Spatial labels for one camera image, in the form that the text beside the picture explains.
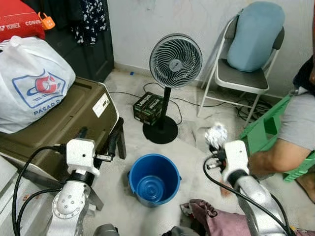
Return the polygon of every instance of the fan stand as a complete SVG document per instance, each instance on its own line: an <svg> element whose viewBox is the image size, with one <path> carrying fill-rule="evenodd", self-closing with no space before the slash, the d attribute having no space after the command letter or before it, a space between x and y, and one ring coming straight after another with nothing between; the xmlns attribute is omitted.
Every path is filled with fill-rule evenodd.
<svg viewBox="0 0 315 236"><path fill-rule="evenodd" d="M178 135L176 122L166 116L171 88L165 87L163 107L159 120L154 125L143 124L143 133L147 139L156 144L167 144L173 141Z"/></svg>

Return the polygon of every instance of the blue bucket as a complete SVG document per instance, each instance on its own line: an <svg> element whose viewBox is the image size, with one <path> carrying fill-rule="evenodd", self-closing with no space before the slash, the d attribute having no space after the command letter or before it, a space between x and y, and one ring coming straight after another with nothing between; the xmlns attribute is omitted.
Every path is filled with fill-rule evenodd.
<svg viewBox="0 0 315 236"><path fill-rule="evenodd" d="M147 207L157 207L170 201L182 179L175 164L160 154L139 158L129 173L129 184L138 200Z"/></svg>

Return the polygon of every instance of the chair seat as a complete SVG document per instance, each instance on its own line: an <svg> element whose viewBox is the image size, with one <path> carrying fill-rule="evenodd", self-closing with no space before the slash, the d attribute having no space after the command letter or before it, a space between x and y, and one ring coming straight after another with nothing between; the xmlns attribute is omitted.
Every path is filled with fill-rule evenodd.
<svg viewBox="0 0 315 236"><path fill-rule="evenodd" d="M219 80L222 81L221 84L218 83L220 86L229 88L229 86L226 85L236 84L261 90L269 89L266 77L262 69L256 70L252 73L239 71L231 67L226 59L218 60L218 69L219 74L217 74L217 77Z"/></svg>

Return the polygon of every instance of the purple fabric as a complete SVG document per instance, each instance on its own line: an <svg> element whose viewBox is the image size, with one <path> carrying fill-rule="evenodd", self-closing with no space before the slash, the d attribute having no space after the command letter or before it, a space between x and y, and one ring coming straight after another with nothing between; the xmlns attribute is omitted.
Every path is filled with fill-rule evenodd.
<svg viewBox="0 0 315 236"><path fill-rule="evenodd" d="M244 215L215 209L201 199L191 199L181 205L186 215L193 214L205 228L209 236L251 236ZM315 236L315 231L295 230L297 236Z"/></svg>

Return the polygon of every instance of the gray shorts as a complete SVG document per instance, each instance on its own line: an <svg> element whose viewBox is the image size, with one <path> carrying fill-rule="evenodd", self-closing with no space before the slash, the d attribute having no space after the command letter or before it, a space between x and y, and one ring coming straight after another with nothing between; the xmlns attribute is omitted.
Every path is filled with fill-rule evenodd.
<svg viewBox="0 0 315 236"><path fill-rule="evenodd" d="M315 97L293 96L281 121L278 138L309 150L315 150Z"/></svg>

